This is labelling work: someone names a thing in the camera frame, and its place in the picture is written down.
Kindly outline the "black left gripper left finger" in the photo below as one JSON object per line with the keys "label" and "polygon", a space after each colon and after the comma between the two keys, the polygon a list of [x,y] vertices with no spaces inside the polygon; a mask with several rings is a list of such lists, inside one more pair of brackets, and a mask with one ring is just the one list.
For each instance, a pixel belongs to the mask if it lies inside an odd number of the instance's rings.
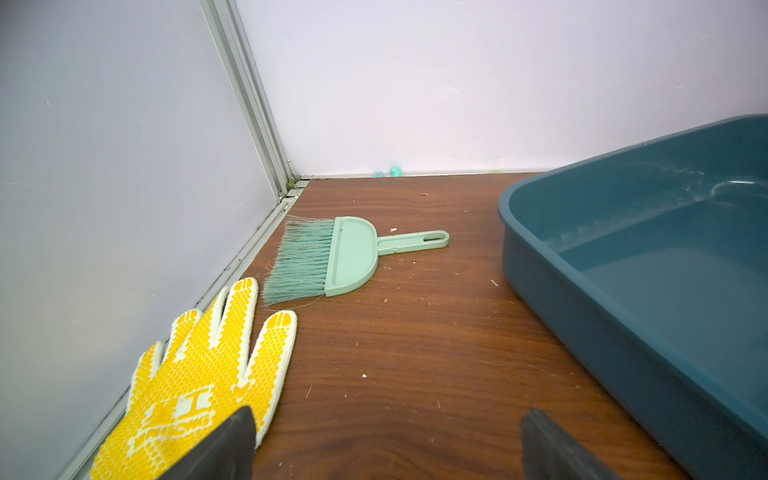
{"label": "black left gripper left finger", "polygon": [[160,479],[251,479],[256,435],[252,410],[243,406],[163,473]]}

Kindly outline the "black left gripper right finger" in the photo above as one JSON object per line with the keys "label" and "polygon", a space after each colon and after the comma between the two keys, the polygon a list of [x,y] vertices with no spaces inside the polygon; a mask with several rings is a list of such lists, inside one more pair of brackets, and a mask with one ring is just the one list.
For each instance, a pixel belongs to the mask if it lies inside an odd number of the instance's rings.
{"label": "black left gripper right finger", "polygon": [[544,411],[529,410],[520,428],[526,479],[620,479]]}

